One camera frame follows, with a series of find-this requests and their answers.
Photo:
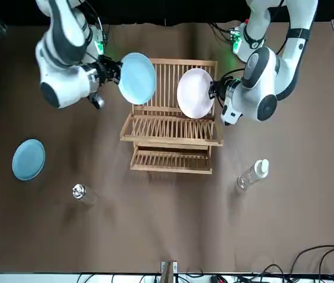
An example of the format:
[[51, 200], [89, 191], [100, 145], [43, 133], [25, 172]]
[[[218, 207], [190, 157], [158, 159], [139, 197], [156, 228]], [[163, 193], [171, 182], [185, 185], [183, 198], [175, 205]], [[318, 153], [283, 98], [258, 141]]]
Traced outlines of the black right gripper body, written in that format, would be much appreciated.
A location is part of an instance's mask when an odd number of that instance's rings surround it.
[[99, 75], [100, 84], [105, 84], [113, 79], [112, 65], [113, 60], [111, 58], [102, 58], [96, 61], [97, 72]]

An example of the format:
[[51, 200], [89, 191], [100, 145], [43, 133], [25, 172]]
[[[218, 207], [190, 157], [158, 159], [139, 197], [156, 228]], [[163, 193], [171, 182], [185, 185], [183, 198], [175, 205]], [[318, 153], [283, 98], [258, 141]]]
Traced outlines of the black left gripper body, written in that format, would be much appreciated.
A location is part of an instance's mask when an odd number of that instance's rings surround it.
[[218, 81], [214, 81], [214, 94], [219, 102], [225, 101], [225, 94], [229, 85], [229, 80], [229, 77], [224, 77]]

